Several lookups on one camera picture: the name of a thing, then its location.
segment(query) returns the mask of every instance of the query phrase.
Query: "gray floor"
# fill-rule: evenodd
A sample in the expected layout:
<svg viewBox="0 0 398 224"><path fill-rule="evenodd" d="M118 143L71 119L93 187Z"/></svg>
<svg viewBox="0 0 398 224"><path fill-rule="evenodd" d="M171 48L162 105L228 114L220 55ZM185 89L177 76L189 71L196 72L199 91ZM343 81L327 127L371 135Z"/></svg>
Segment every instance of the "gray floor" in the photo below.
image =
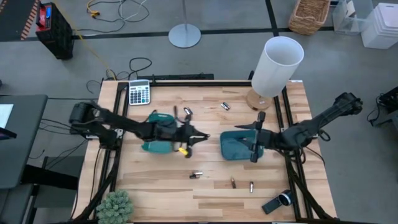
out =
<svg viewBox="0 0 398 224"><path fill-rule="evenodd" d="M85 14L86 1L59 0L79 28L113 29ZM294 0L272 0L278 27L287 27ZM131 12L124 7L124 13ZM121 33L168 31L181 21L180 1L148 0L147 20L128 24ZM270 28L265 2L262 0L187 1L189 20L201 29ZM116 7L97 8L115 16ZM360 36L337 35L332 31L312 36L281 33L299 41L305 59L293 79L304 80L313 115L329 107L344 91L353 92L364 101L363 112L339 118L325 129L332 141L321 142L326 171L338 216L343 220L396 223L398 200L398 139L390 125L373 128L366 116L375 107L375 97L397 86L398 45L389 50L366 49ZM148 57L153 65L141 75L214 73L217 79L246 79L255 69L271 33L203 35L200 43L190 49L172 46L167 37L138 37L88 40L116 72L128 69L133 57ZM86 82L104 77L104 68L80 41L75 42L74 58L55 60L39 42L0 43L0 71L5 85L0 94L45 93L51 97L96 97L99 89L86 90ZM50 100L45 117L67 122L75 101ZM32 156L45 149L46 156L81 142L78 136L59 136L39 132ZM84 155L82 147L74 156ZM41 164L41 158L30 161ZM70 206L39 209L36 223L66 220Z"/></svg>

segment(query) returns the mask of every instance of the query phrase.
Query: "white lamp shade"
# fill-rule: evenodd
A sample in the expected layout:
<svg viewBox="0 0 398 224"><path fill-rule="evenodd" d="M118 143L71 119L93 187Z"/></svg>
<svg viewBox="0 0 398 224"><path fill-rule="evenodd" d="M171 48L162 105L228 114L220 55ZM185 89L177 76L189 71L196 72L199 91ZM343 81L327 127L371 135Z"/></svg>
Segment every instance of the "white lamp shade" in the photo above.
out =
<svg viewBox="0 0 398 224"><path fill-rule="evenodd" d="M279 95L303 58L304 49L294 39L269 39L251 81L254 91L263 97Z"/></svg>

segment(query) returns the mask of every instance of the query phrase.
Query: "calculator display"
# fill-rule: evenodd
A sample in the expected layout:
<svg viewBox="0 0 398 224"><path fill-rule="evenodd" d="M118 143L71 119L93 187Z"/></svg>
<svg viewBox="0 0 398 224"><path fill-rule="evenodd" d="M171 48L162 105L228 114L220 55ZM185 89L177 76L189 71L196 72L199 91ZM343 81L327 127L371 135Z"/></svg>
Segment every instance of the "calculator display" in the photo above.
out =
<svg viewBox="0 0 398 224"><path fill-rule="evenodd" d="M148 85L148 81L130 82L130 86L140 86L140 85Z"/></svg>

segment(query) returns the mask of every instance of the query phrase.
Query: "calculator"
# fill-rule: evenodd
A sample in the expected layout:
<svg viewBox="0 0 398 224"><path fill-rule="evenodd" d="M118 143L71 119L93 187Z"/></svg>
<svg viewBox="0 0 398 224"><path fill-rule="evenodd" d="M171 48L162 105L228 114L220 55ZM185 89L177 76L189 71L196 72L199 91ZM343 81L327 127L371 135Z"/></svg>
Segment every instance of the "calculator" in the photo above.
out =
<svg viewBox="0 0 398 224"><path fill-rule="evenodd" d="M150 103L149 80L132 80L129 82L130 105Z"/></svg>

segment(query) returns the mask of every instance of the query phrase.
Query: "wooden lamp base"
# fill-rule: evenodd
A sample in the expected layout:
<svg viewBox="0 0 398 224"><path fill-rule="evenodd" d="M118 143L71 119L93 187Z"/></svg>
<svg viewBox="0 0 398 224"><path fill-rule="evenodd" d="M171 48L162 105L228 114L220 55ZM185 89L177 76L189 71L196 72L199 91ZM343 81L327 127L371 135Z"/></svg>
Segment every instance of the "wooden lamp base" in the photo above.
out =
<svg viewBox="0 0 398 224"><path fill-rule="evenodd" d="M272 98L260 96L251 89L246 96L246 103L253 110L265 110L272 104Z"/></svg>

